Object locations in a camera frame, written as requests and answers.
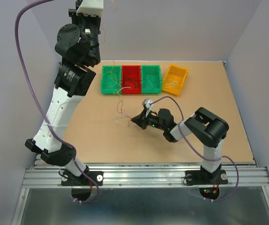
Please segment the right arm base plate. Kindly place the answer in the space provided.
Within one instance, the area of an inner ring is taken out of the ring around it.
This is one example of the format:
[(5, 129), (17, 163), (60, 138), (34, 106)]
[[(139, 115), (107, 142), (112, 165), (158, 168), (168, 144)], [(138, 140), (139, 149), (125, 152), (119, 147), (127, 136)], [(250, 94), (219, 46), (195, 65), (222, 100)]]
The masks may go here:
[(220, 170), (217, 173), (211, 174), (201, 170), (186, 171), (183, 178), (183, 184), (186, 186), (196, 185), (226, 185), (228, 179), (225, 170)]

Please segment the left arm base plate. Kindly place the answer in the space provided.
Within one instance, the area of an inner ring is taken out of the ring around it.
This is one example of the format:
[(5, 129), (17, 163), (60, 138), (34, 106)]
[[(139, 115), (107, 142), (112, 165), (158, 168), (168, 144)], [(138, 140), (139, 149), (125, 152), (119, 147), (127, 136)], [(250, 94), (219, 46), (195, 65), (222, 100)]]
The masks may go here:
[[(66, 169), (60, 170), (58, 174), (61, 176), (62, 186), (94, 186), (94, 184), (91, 183), (84, 175), (77, 177)], [(103, 171), (89, 171), (86, 174), (94, 180), (98, 186), (103, 185)]]

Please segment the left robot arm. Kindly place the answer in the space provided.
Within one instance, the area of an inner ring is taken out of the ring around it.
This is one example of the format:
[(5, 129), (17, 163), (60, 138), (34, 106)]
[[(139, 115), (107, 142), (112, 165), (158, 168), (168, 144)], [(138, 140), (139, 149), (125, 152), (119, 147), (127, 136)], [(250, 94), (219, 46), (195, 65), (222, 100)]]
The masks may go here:
[(37, 134), (25, 143), (30, 151), (41, 154), (46, 163), (65, 167), (79, 185), (88, 181), (87, 166), (76, 157), (75, 148), (62, 140), (71, 116), (96, 75), (89, 68), (100, 63), (101, 13), (83, 7), (69, 10), (72, 22), (62, 26), (57, 33), (55, 51), (62, 61), (47, 119)]

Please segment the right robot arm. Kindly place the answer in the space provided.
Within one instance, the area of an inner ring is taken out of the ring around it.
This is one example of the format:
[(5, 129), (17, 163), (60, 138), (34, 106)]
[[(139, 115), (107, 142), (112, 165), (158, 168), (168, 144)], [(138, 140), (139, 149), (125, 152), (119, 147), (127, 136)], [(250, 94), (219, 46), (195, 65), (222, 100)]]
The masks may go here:
[(200, 177), (205, 183), (210, 183), (218, 177), (222, 167), (221, 152), (224, 139), (229, 130), (228, 123), (208, 109), (200, 107), (185, 121), (176, 123), (170, 110), (162, 108), (158, 113), (147, 112), (144, 109), (139, 115), (131, 118), (142, 129), (148, 126), (163, 131), (163, 136), (170, 143), (176, 143), (181, 138), (193, 134), (203, 144), (203, 162), (200, 167)]

